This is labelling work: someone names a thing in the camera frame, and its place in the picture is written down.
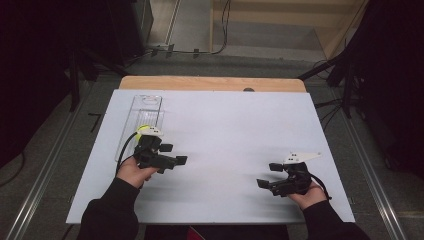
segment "metal rail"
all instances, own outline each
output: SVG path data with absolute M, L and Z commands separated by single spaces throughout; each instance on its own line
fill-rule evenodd
M 331 93 L 334 99 L 338 98 L 333 89 L 331 89 Z M 346 129 L 348 130 L 351 137 L 352 143 L 356 149 L 356 152 L 358 153 L 358 164 L 362 169 L 362 173 L 364 174 L 365 180 L 368 183 L 371 194 L 374 197 L 375 203 L 377 204 L 378 210 L 380 211 L 381 217 L 384 221 L 384 224 L 386 225 L 391 239 L 407 239 L 407 236 L 397 218 L 396 212 L 393 210 L 390 200 L 387 197 L 376 172 L 374 171 L 371 161 L 368 158 L 366 150 L 361 142 L 352 120 L 348 119 L 345 114 L 342 114 L 342 116 L 346 125 Z
M 51 176 L 54 173 L 54 169 L 56 168 L 58 164 L 58 156 L 60 154 L 60 151 L 62 150 L 62 146 L 64 142 L 67 139 L 68 133 L 75 122 L 75 119 L 78 115 L 78 112 L 84 103 L 85 99 L 89 95 L 92 85 L 88 82 L 85 82 L 82 86 L 82 92 L 83 97 L 78 104 L 77 108 L 74 112 L 70 112 L 68 117 L 66 118 L 66 122 L 64 123 L 62 129 L 59 132 L 59 135 L 57 136 L 55 143 L 47 157 L 47 160 L 45 161 L 43 168 L 41 169 L 40 173 L 38 174 L 37 179 L 34 182 L 34 185 L 32 186 L 29 194 L 27 195 L 26 199 L 24 200 L 24 203 L 22 204 L 21 209 L 19 210 L 19 214 L 15 219 L 15 222 L 13 223 L 12 228 L 9 231 L 9 234 L 7 235 L 6 239 L 22 239 L 26 229 L 28 228 L 29 223 L 31 222 L 32 217 L 35 214 L 35 211 L 37 210 L 37 207 L 40 203 L 40 200 L 47 188 L 47 185 L 50 181 Z

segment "gray floor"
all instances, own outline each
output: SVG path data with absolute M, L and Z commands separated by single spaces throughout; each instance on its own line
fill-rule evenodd
M 200 56 L 193 59 L 189 55 L 172 55 L 166 58 L 159 54 L 146 56 L 128 71 L 139 75 L 200 75 L 200 76 L 240 76 L 240 77 L 281 77 L 291 78 L 312 67 L 313 63 L 304 61 L 281 61 L 228 56 Z M 119 86 L 120 78 L 113 73 L 104 73 L 83 103 L 65 145 L 58 156 L 58 165 L 44 192 L 40 204 L 32 217 L 23 239 L 59 239 L 66 231 L 65 219 L 70 208 L 69 200 L 75 193 L 86 161 L 91 151 L 98 126 L 92 129 L 95 118 L 88 113 L 104 113 L 112 94 Z M 307 90 L 315 102 L 333 99 L 330 89 L 319 78 L 306 82 Z M 36 133 L 25 149 L 27 164 L 13 182 L 0 189 L 1 215 L 0 238 L 7 235 L 21 207 L 22 201 L 37 178 L 47 155 L 54 144 L 61 125 L 68 116 L 69 98 L 66 98 L 51 114 L 49 119 Z M 318 110 L 323 116 L 332 107 Z M 424 218 L 422 200 L 424 183 L 409 173 L 391 172 L 385 168 L 381 153 L 373 141 L 366 124 L 356 115 L 352 120 L 366 146 L 373 165 L 384 182 L 390 201 L 399 214 L 401 224 L 409 239 L 420 239 Z M 358 157 L 346 130 L 341 112 L 329 123 L 326 136 L 348 197 L 354 200 L 351 205 L 357 224 L 372 239 L 389 239 L 379 210 L 368 188 L 362 171 L 358 166 Z M 1 179 L 6 178 L 19 165 L 20 157 L 0 170 Z M 305 226 L 291 225 L 289 233 L 292 239 L 305 239 Z M 70 232 L 68 239 L 74 239 L 78 226 Z
M 221 21 L 214 21 L 211 36 L 209 0 L 156 0 L 152 2 L 152 8 L 158 11 L 154 12 L 157 17 L 149 40 L 151 46 L 173 44 L 174 50 L 189 52 L 194 49 L 210 51 L 210 47 L 212 51 L 218 51 L 221 48 L 223 25 Z M 173 14 L 175 21 L 171 24 L 170 16 Z M 169 41 L 161 41 L 168 33 Z M 310 62 L 325 59 L 313 27 L 235 22 L 231 20 L 230 13 L 227 33 L 227 48 L 221 53 L 223 56 Z

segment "human hand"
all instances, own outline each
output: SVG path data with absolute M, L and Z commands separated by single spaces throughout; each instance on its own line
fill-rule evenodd
M 289 194 L 288 197 L 295 201 L 302 210 L 305 210 L 315 203 L 327 200 L 327 197 L 325 196 L 322 188 L 314 181 L 312 181 L 311 185 L 309 185 L 309 190 L 305 195 L 295 193 Z
M 130 157 L 121 164 L 116 177 L 138 189 L 143 186 L 144 181 L 149 181 L 152 174 L 158 170 L 159 168 L 152 167 L 140 169 L 135 158 Z

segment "table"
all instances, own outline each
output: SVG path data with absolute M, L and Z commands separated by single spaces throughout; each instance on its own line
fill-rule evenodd
M 267 92 L 241 92 L 245 88 Z M 237 92 L 218 91 L 223 89 Z M 281 93 L 275 89 L 290 93 Z M 308 162 L 307 165 L 311 172 L 326 183 L 333 197 L 331 204 L 340 217 L 344 221 L 354 221 L 319 119 L 302 81 L 132 76 L 125 77 L 120 90 L 112 96 L 67 223 L 79 223 L 88 202 L 101 197 L 110 184 L 116 164 L 116 146 L 122 135 L 131 100 L 137 94 L 164 97 L 165 121 L 162 130 L 165 136 L 162 139 L 174 144 L 170 156 L 188 156 L 185 166 L 167 170 L 163 175 L 157 174 L 144 186 L 135 204 L 140 222 L 303 222 L 301 211 L 290 199 L 273 197 L 271 192 L 259 189 L 256 185 L 256 178 L 271 181 L 282 179 L 281 173 L 269 171 L 268 163 L 282 161 L 291 150 L 322 153 L 320 160 Z M 258 101 L 261 112 L 252 113 Z

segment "cable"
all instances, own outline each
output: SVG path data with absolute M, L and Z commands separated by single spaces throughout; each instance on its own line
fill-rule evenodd
M 131 67 L 132 65 L 134 65 L 134 63 L 136 63 L 140 58 L 142 58 L 142 57 L 144 57 L 144 56 L 147 56 L 147 55 L 149 55 L 149 54 L 151 54 L 153 51 L 148 51 L 148 52 L 145 52 L 143 55 L 141 55 L 141 56 L 138 56 L 138 57 L 135 57 L 135 58 L 133 58 L 133 59 L 130 59 L 130 60 L 127 60 L 126 62 L 128 63 L 128 62 L 130 62 L 129 64 L 128 64 L 128 66 L 126 66 L 124 69 L 128 69 L 129 67 Z M 110 70 L 110 69 L 98 69 L 98 71 L 99 72 L 110 72 L 110 71 L 112 71 L 112 70 Z
M 325 187 L 324 182 L 323 182 L 323 181 L 321 181 L 321 179 L 319 179 L 317 176 L 313 175 L 312 173 L 309 173 L 309 175 L 310 175 L 313 179 L 315 179 L 315 181 L 317 181 L 319 185 L 321 185 L 322 190 L 324 191 L 324 194 L 325 194 L 325 196 L 327 197 L 327 200 L 331 200 L 331 199 L 332 199 L 332 197 L 330 197 L 330 195 L 328 195 L 327 188 Z
M 119 168 L 121 167 L 121 162 L 122 162 L 122 157 L 124 156 L 124 152 L 125 149 L 127 148 L 128 143 L 131 141 L 131 139 L 137 135 L 137 132 L 134 132 L 133 134 L 131 134 L 131 136 L 127 139 L 127 141 L 125 141 L 124 146 L 122 147 L 121 153 L 119 154 L 119 159 L 118 162 L 116 164 L 116 172 L 115 172 L 115 176 L 118 174 Z
M 69 232 L 72 230 L 73 227 L 74 227 L 74 225 L 72 224 L 68 227 L 68 229 L 66 229 L 65 234 L 63 234 L 62 240 L 66 239 L 66 237 L 68 236 Z
M 319 120 L 320 120 L 320 122 L 322 123 L 323 121 L 324 121 L 324 119 L 326 119 L 330 114 L 332 114 L 334 111 L 336 111 L 337 110 L 337 108 L 339 107 L 340 105 L 337 105 L 337 106 L 335 106 L 330 112 L 328 112 L 327 114 L 325 114 L 325 116 L 324 117 L 322 117 L 322 118 L 320 118 Z
M 224 6 L 224 10 L 222 11 L 221 15 L 221 24 L 222 24 L 222 31 L 224 33 L 224 43 L 221 46 L 221 49 L 219 49 L 216 52 L 188 52 L 188 51 L 168 51 L 168 50 L 162 50 L 162 49 L 156 49 L 156 48 L 150 48 L 153 51 L 158 52 L 167 52 L 167 53 L 182 53 L 182 54 L 202 54 L 202 55 L 215 55 L 219 54 L 227 47 L 227 40 L 228 40 L 228 20 L 230 19 L 230 10 L 231 10 L 231 0 L 227 0 Z
M 318 63 L 320 63 L 320 62 L 325 62 L 325 63 L 327 63 L 328 62 L 328 60 L 319 60 L 318 62 L 315 62 L 314 63 L 314 65 L 312 66 L 312 69 L 314 69 L 315 67 L 316 67 L 316 65 L 318 64 Z M 319 78 L 321 78 L 322 80 L 327 80 L 327 78 L 325 78 L 325 77 L 321 77 L 320 75 L 318 75 L 318 74 L 315 74 L 315 76 L 317 76 L 317 77 L 319 77 Z
M 3 186 L 5 186 L 6 184 L 10 183 L 11 181 L 13 181 L 13 179 L 15 179 L 19 175 L 19 173 L 21 173 L 22 169 L 25 166 L 25 162 L 26 162 L 26 157 L 25 157 L 24 151 L 22 151 L 21 155 L 22 155 L 22 161 L 21 161 L 21 165 L 19 166 L 18 171 L 15 174 L 13 174 L 12 177 L 10 177 L 6 181 L 0 183 L 0 188 L 3 187 Z
M 325 107 L 334 103 L 340 103 L 340 100 L 342 100 L 341 98 L 337 98 L 328 102 L 322 102 L 322 103 L 315 103 L 315 109 L 321 108 L 321 107 Z
M 342 108 L 341 105 L 335 107 L 335 109 L 333 109 L 333 115 L 331 115 L 330 119 L 328 119 L 327 123 L 325 124 L 323 131 L 325 132 L 325 129 L 327 128 L 328 124 L 330 123 L 331 119 L 333 119 L 333 117 L 336 115 L 336 113 L 340 110 L 340 108 Z

